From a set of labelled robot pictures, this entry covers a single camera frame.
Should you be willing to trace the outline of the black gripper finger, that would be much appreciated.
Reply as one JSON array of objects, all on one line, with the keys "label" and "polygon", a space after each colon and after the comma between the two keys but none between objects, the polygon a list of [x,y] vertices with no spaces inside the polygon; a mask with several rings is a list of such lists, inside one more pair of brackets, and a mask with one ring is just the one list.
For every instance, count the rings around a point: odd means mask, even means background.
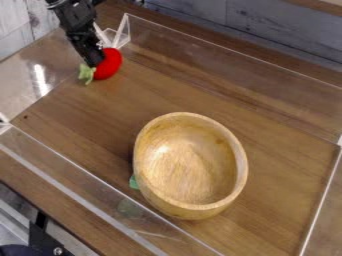
[{"label": "black gripper finger", "polygon": [[71,43],[89,67],[96,67],[104,60],[104,52],[99,46],[99,38],[93,33],[75,33],[71,35]]}]

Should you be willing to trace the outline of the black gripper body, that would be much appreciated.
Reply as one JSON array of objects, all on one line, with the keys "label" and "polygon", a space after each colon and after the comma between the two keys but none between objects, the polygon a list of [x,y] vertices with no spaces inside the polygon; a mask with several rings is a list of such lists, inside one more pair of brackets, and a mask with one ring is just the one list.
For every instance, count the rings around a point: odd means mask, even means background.
[{"label": "black gripper body", "polygon": [[52,11],[68,36],[80,32],[95,34],[96,10],[92,1],[55,1]]}]

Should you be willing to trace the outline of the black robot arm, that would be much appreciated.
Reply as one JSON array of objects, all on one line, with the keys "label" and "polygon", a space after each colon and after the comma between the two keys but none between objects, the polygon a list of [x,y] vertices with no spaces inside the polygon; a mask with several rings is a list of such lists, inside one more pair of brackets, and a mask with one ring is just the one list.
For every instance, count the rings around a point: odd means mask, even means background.
[{"label": "black robot arm", "polygon": [[99,46],[95,20],[96,6],[105,0],[45,0],[60,22],[68,41],[89,67],[104,60],[104,52]]}]

